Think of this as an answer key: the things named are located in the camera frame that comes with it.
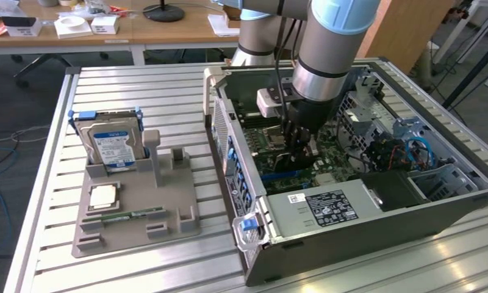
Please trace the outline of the silver CPU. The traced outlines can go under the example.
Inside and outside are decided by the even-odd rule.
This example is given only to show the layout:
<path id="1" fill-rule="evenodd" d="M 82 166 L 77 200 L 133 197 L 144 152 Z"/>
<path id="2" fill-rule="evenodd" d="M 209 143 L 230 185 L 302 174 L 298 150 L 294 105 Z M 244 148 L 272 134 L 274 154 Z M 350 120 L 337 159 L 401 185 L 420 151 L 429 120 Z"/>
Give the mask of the silver CPU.
<path id="1" fill-rule="evenodd" d="M 114 185 L 102 185 L 95 186 L 90 190 L 90 200 L 89 207 L 90 209 L 101 209 L 110 207 L 116 202 L 116 186 Z"/>

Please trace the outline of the black slanted stand leg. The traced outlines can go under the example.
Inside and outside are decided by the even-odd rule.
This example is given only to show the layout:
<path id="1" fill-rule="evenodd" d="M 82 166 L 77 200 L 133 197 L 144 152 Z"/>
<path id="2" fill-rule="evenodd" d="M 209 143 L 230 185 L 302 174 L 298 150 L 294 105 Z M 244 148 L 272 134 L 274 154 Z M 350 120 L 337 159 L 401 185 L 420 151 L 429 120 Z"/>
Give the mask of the black slanted stand leg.
<path id="1" fill-rule="evenodd" d="M 488 64 L 488 51 L 482 55 L 480 61 L 473 66 L 472 70 L 468 72 L 466 76 L 458 83 L 457 87 L 453 89 L 446 100 L 442 102 L 441 106 L 444 109 L 446 109 L 452 105 L 452 102 L 456 100 L 464 89 L 468 87 L 469 83 L 476 78 L 477 74 L 481 72 L 486 64 Z"/>

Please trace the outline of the green RAM stick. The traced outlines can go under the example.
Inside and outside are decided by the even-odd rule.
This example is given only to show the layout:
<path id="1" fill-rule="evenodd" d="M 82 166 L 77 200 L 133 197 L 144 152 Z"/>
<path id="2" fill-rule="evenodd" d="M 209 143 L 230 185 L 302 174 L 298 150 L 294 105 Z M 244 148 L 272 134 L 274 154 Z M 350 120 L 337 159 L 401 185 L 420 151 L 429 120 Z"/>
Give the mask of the green RAM stick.
<path id="1" fill-rule="evenodd" d="M 85 219 L 82 219 L 82 222 L 93 222 L 97 220 L 106 221 L 106 222 L 118 222 L 118 221 L 125 221 L 125 220 L 130 220 L 130 219 L 138 219 L 141 217 L 145 217 L 152 212 L 160 212 L 162 210 L 164 210 L 162 207 L 156 207 L 156 208 L 142 209 L 142 210 L 132 211 L 132 212 L 118 212 L 118 213 L 113 213 L 113 214 L 107 214 L 107 215 L 86 217 Z"/>

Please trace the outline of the green graphics card with fan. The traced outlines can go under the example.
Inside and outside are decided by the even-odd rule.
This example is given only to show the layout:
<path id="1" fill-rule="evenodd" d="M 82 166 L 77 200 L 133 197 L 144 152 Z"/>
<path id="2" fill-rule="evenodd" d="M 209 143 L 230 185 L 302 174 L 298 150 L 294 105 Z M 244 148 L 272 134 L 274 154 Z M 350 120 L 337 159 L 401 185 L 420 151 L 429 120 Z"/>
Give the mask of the green graphics card with fan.
<path id="1" fill-rule="evenodd" d="M 273 172 L 284 173 L 309 168 L 320 158 L 320 150 L 312 139 L 305 146 L 292 148 L 285 144 L 284 150 L 274 158 Z"/>

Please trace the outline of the blue expansion slot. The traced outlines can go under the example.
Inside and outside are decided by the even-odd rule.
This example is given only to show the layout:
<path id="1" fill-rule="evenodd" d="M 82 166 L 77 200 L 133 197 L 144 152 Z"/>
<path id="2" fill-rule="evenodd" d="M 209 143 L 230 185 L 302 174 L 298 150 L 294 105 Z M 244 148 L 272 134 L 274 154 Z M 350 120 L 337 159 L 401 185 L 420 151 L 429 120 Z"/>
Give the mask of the blue expansion slot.
<path id="1" fill-rule="evenodd" d="M 300 175 L 300 173 L 301 173 L 300 170 L 289 171 L 289 172 L 281 172 L 281 173 L 270 173 L 270 174 L 261 175 L 260 179 L 262 181 L 272 181 L 272 180 L 297 177 Z"/>

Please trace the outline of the black round lamp base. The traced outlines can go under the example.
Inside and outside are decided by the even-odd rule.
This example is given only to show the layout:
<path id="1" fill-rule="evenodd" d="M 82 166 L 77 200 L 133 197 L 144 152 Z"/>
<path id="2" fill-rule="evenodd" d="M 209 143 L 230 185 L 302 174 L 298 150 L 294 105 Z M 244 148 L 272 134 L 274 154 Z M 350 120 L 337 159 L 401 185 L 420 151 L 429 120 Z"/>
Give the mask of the black round lamp base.
<path id="1" fill-rule="evenodd" d="M 165 0 L 160 0 L 160 3 L 150 5 L 142 9 L 142 15 L 152 21 L 161 23 L 170 23 L 180 21 L 184 16 L 184 10 L 165 3 Z"/>

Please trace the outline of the wooden desk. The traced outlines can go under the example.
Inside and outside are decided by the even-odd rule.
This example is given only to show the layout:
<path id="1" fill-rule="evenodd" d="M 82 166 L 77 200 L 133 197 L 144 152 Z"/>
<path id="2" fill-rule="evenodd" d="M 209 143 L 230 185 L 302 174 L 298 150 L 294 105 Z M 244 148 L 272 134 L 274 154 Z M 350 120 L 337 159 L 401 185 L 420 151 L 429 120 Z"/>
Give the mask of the wooden desk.
<path id="1" fill-rule="evenodd" d="M 120 19 L 114 35 L 87 35 L 59 39 L 54 26 L 43 26 L 37 37 L 0 36 L 0 55 L 42 54 L 99 51 L 128 51 L 133 63 L 144 63 L 142 52 L 150 49 L 233 48 L 237 37 L 220 37 L 213 33 L 208 16 L 214 15 L 220 6 L 209 0 L 165 0 L 178 4 L 185 11 L 182 20 L 158 23 L 137 13 Z"/>

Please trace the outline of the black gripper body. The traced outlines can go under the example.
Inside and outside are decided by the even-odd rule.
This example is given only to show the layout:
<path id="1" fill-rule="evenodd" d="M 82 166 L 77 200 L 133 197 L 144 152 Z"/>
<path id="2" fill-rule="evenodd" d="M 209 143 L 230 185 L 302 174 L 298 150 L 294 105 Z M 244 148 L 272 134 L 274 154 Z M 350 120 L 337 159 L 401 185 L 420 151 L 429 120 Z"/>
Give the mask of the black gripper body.
<path id="1" fill-rule="evenodd" d="M 326 122 L 333 102 L 316 102 L 309 99 L 292 101 L 288 109 L 288 119 L 294 126 L 309 131 L 310 134 L 317 134 L 320 128 Z"/>

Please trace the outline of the black office chair base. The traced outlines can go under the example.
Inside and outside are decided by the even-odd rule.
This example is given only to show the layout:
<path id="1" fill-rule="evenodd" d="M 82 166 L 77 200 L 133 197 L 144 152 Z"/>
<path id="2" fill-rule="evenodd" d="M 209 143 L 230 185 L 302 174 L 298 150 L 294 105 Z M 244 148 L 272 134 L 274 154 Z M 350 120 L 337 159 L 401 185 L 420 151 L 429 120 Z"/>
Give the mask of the black office chair base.
<path id="1" fill-rule="evenodd" d="M 70 67 L 71 64 L 67 62 L 67 60 L 62 57 L 61 54 L 55 53 L 43 53 L 41 54 L 18 72 L 13 75 L 13 79 L 15 82 L 15 86 L 21 89 L 29 87 L 29 83 L 26 80 L 23 80 L 23 76 L 34 71 L 43 63 L 46 63 L 50 60 L 58 61 L 59 64 L 65 67 Z"/>

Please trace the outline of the metal disk bay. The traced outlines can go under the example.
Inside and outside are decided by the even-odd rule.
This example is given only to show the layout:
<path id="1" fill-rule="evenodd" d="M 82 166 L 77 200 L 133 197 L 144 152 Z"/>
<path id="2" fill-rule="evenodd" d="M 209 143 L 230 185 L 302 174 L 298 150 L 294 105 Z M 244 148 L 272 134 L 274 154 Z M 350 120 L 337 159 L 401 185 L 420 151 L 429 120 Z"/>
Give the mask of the metal disk bay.
<path id="1" fill-rule="evenodd" d="M 429 201 L 478 191 L 473 181 L 453 164 L 433 170 L 410 171 L 408 176 Z"/>

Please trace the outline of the white paper stack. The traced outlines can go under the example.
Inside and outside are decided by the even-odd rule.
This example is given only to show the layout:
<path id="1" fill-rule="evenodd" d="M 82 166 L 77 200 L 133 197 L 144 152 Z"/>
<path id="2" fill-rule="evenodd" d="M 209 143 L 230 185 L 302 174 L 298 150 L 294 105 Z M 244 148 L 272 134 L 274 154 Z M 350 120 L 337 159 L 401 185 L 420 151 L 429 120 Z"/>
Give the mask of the white paper stack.
<path id="1" fill-rule="evenodd" d="M 229 28 L 222 15 L 208 15 L 209 25 L 214 35 L 218 37 L 236 37 L 240 34 L 240 28 Z"/>

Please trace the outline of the CPU socket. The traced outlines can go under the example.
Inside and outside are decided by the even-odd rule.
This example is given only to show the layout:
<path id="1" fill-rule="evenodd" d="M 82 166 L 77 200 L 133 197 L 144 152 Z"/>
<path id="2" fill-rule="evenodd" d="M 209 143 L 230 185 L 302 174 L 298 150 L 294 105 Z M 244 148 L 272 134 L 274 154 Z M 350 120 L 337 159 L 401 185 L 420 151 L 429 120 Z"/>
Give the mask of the CPU socket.
<path id="1" fill-rule="evenodd" d="M 261 131 L 268 147 L 272 149 L 282 148 L 285 145 L 285 140 L 280 125 L 266 127 Z"/>

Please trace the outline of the small white box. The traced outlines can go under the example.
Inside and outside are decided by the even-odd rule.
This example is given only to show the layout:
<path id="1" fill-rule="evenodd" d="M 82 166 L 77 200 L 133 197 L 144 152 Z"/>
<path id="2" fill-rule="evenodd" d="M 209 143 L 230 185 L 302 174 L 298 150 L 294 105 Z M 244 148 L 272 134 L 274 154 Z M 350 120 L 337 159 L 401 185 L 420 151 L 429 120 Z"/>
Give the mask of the small white box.
<path id="1" fill-rule="evenodd" d="M 118 17 L 114 15 L 94 17 L 90 22 L 93 34 L 116 35 L 118 30 Z"/>

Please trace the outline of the green motherboard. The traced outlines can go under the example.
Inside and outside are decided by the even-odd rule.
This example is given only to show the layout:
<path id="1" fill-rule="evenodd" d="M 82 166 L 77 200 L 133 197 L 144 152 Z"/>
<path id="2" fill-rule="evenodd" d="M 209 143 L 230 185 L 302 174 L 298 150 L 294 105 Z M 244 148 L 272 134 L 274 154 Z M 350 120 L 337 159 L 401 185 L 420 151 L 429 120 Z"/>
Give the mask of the green motherboard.
<path id="1" fill-rule="evenodd" d="M 262 129 L 280 125 L 278 118 L 264 118 L 257 111 L 245 111 L 238 114 L 238 122 L 241 124 L 246 145 L 249 147 L 250 158 L 253 159 L 257 176 L 252 179 L 252 183 L 265 190 L 266 195 L 280 194 L 310 187 L 322 186 L 344 182 L 350 176 L 364 171 L 362 166 L 353 166 L 349 162 L 349 156 L 337 144 L 333 134 L 334 122 L 329 121 L 322 128 L 316 139 L 320 150 L 320 158 L 316 159 L 313 165 L 300 170 L 297 177 L 262 181 L 261 175 L 274 173 L 273 165 L 266 164 L 260 159 L 260 153 L 265 151 L 282 150 L 282 148 L 272 149 L 268 147 Z"/>

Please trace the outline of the white box with round hole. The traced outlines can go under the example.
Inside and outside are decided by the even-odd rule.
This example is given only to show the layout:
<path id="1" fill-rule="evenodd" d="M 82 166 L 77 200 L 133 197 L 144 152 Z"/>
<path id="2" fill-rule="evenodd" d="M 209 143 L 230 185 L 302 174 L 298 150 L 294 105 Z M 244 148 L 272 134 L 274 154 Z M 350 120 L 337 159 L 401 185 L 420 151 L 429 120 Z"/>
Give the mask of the white box with round hole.
<path id="1" fill-rule="evenodd" d="M 58 39 L 85 37 L 93 34 L 86 20 L 78 16 L 65 16 L 54 21 Z"/>

